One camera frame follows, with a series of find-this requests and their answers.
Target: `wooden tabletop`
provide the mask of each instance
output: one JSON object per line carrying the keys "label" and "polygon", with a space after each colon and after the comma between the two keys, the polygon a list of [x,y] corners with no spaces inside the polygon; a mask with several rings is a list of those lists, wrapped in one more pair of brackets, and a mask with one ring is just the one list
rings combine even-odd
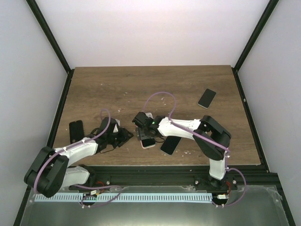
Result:
{"label": "wooden tabletop", "polygon": [[[208,109],[197,102],[206,89],[217,94]],[[134,133],[132,119],[150,95],[172,93],[177,100],[173,119],[201,119],[210,115],[231,134],[229,164],[260,164],[246,114],[231,67],[219,66],[145,66],[77,67],[59,124],[54,147],[70,143],[69,123],[82,120],[85,134],[100,126],[100,110],[108,108],[121,126]],[[168,115],[174,102],[168,95],[157,95],[146,112]],[[96,154],[78,163],[85,165],[201,165],[209,164],[195,141],[182,139],[173,155],[165,155],[160,145],[142,149],[136,137],[124,146]]]}

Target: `purple cable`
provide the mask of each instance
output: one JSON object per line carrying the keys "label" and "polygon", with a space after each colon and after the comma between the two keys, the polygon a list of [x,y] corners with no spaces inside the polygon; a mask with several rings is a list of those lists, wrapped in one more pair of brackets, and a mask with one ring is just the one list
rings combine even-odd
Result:
{"label": "purple cable", "polygon": [[[238,169],[236,169],[236,168],[230,168],[230,169],[227,169],[226,171],[231,171],[231,170],[234,170],[234,171],[236,171],[237,173],[239,173],[240,175],[241,175],[241,177],[242,177],[242,179],[244,180],[244,191],[243,191],[243,194],[239,197],[239,199],[237,199],[235,202],[233,202],[233,203],[231,203],[231,204],[226,204],[226,205],[224,205],[224,207],[226,207],[226,206],[233,206],[234,204],[236,204],[236,203],[238,203],[239,201],[241,201],[242,200],[242,198],[244,197],[244,195],[245,195],[245,193],[246,193],[246,178],[245,178],[245,176],[242,174],[242,172],[240,172]],[[217,205],[217,204],[215,204],[213,201],[212,201],[212,204],[214,205],[214,206],[217,206],[217,207],[222,207],[221,205]]]}
{"label": "purple cable", "polygon": [[[110,122],[111,122],[111,114],[110,114],[110,112],[109,112],[108,109],[104,108],[104,109],[101,110],[100,117],[102,117],[102,112],[103,112],[103,111],[106,111],[106,112],[108,113],[108,115],[109,115],[109,120],[108,120],[107,126],[104,128],[104,130],[103,130],[100,134],[98,134],[97,136],[95,136],[95,137],[93,137],[93,138],[90,138],[90,139],[86,140],[85,143],[88,143],[88,142],[90,142],[91,140],[94,140],[94,139],[100,137],[100,136],[101,136],[102,134],[104,134],[105,131],[108,129],[108,127],[109,127],[109,125],[110,125]],[[38,182],[39,182],[39,179],[40,179],[40,177],[41,177],[43,171],[45,170],[46,166],[47,166],[47,165],[48,165],[48,164],[49,164],[49,163],[50,163],[57,155],[59,155],[60,153],[66,151],[66,150],[69,149],[69,148],[76,147],[77,145],[81,145],[82,143],[83,143],[82,141],[78,141],[78,142],[76,142],[76,143],[74,143],[74,144],[71,144],[71,145],[66,146],[65,149],[63,149],[63,150],[61,150],[61,151],[58,151],[58,152],[54,153],[54,154],[53,154],[53,155],[52,155],[52,156],[51,156],[51,157],[43,164],[43,166],[42,166],[41,169],[39,170],[39,172],[38,172],[38,174],[37,174],[37,177],[36,177],[36,179],[35,179],[35,181],[34,181],[34,184],[33,184],[33,191],[34,191],[35,194],[38,194],[38,193],[39,193],[38,190],[37,190]]]}
{"label": "purple cable", "polygon": [[191,130],[189,130],[189,129],[187,129],[187,128],[181,126],[181,125],[178,125],[178,124],[176,124],[176,123],[174,123],[174,122],[172,121],[171,115],[172,115],[172,114],[174,113],[174,111],[175,111],[175,108],[176,108],[176,105],[177,105],[177,101],[176,101],[174,95],[172,95],[171,93],[168,93],[168,92],[165,92],[165,91],[158,92],[158,93],[154,93],[153,95],[151,95],[151,96],[147,99],[147,101],[145,102],[145,104],[144,104],[144,106],[143,106],[142,111],[144,112],[147,103],[149,102],[149,100],[150,100],[153,96],[155,96],[155,95],[157,95],[157,94],[161,94],[161,93],[168,94],[168,95],[170,95],[170,96],[174,99],[174,107],[173,107],[173,109],[171,110],[171,112],[170,112],[169,115],[168,115],[168,119],[170,120],[170,123],[171,123],[172,125],[174,125],[174,126],[180,128],[180,129],[182,129],[182,130],[185,130],[186,132],[189,132],[189,133],[191,133],[191,134],[193,134],[193,135],[195,135],[195,136],[201,138],[202,140],[207,141],[207,142],[209,142],[209,143],[211,143],[211,144],[213,144],[213,145],[215,145],[215,146],[217,146],[217,147],[219,147],[219,148],[221,148],[221,149],[227,151],[228,153],[230,153],[230,150],[229,150],[228,148],[226,148],[226,147],[220,145],[219,143],[216,143],[215,141],[212,141],[212,140],[210,140],[210,139],[208,139],[208,138],[206,138],[206,137],[204,137],[204,136],[202,136],[202,135],[199,135],[199,134],[197,134],[196,132],[191,131]]}
{"label": "purple cable", "polygon": [[[101,204],[98,204],[98,205],[93,205],[93,206],[91,206],[91,207],[99,207],[99,206],[104,206],[104,205],[106,205],[106,204],[109,204],[110,202],[114,201],[115,199],[117,199],[117,198],[121,195],[121,190],[122,190],[122,188],[121,188],[120,186],[118,186],[118,185],[103,186],[103,187],[86,187],[86,186],[83,186],[83,185],[74,185],[74,186],[79,187],[79,188],[89,189],[89,190],[105,189],[105,188],[112,188],[112,187],[120,188],[120,192],[119,192],[114,198],[108,200],[107,202],[104,202],[104,203],[101,203]],[[88,196],[83,197],[82,200],[81,200],[81,202],[80,202],[80,204],[81,204],[82,206],[84,206],[83,201],[84,201],[86,198],[88,198],[88,197],[94,197],[94,196],[88,195]]]}

